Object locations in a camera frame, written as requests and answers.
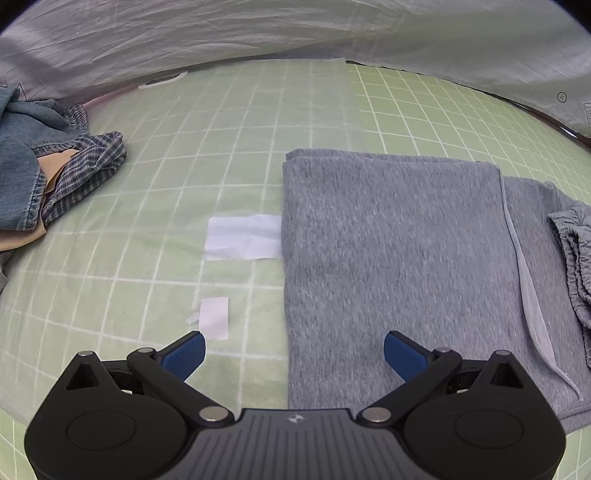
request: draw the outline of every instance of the logo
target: logo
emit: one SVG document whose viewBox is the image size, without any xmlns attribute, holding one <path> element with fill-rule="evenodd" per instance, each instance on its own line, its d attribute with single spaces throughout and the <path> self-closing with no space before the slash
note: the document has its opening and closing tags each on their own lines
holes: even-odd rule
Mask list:
<svg viewBox="0 0 591 480">
<path fill-rule="evenodd" d="M 299 413 L 294 413 L 293 415 L 287 417 L 287 420 L 289 420 L 292 423 L 295 423 L 296 425 L 298 423 L 302 423 L 305 419 L 306 417 L 302 417 Z"/>
</svg>

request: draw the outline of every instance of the plaid fabric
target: plaid fabric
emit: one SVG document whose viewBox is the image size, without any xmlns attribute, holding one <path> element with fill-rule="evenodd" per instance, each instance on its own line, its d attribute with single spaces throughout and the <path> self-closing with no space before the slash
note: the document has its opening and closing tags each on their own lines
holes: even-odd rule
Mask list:
<svg viewBox="0 0 591 480">
<path fill-rule="evenodd" d="M 88 120 L 82 105 L 64 109 L 56 103 L 53 108 L 72 128 L 84 133 L 67 146 L 80 151 L 66 164 L 57 179 L 56 188 L 46 198 L 41 210 L 41 218 L 45 226 L 111 178 L 127 156 L 123 135 L 119 132 L 110 132 L 105 135 L 87 133 Z"/>
</svg>

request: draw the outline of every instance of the beige cloth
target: beige cloth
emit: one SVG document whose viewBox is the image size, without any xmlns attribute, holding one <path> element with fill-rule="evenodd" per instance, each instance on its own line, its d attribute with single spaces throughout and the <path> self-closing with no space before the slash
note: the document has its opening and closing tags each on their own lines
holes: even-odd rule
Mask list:
<svg viewBox="0 0 591 480">
<path fill-rule="evenodd" d="M 45 174 L 46 186 L 43 190 L 43 198 L 41 204 L 45 200 L 45 196 L 52 192 L 56 187 L 56 181 L 61 171 L 64 169 L 70 159 L 78 153 L 78 150 L 70 148 L 63 152 L 52 153 L 39 157 L 39 166 Z M 0 252 L 5 250 L 12 250 L 13 248 L 23 247 L 26 244 L 30 244 L 32 241 L 37 240 L 39 237 L 46 234 L 45 225 L 41 220 L 41 209 L 39 210 L 39 218 L 37 225 L 32 232 L 17 232 L 11 230 L 0 230 Z"/>
</svg>

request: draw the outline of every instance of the metal screw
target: metal screw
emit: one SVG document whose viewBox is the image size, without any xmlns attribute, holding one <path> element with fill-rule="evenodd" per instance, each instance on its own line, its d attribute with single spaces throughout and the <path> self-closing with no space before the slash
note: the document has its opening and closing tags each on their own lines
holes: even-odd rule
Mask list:
<svg viewBox="0 0 591 480">
<path fill-rule="evenodd" d="M 199 412 L 199 416 L 205 421 L 222 421 L 228 415 L 230 412 L 227 409 L 218 406 L 205 407 Z"/>
<path fill-rule="evenodd" d="M 387 408 L 370 407 L 361 412 L 361 416 L 367 421 L 382 423 L 383 421 L 389 420 L 392 414 Z"/>
</svg>

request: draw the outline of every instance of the denim shirt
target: denim shirt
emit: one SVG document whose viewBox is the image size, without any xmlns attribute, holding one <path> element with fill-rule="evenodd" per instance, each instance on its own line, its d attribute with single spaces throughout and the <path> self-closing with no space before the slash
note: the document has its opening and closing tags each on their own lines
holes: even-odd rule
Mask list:
<svg viewBox="0 0 591 480">
<path fill-rule="evenodd" d="M 16 88 L 0 87 L 1 230 L 35 228 L 46 183 L 37 157 L 68 149 L 81 133 L 55 106 L 18 100 Z"/>
</svg>

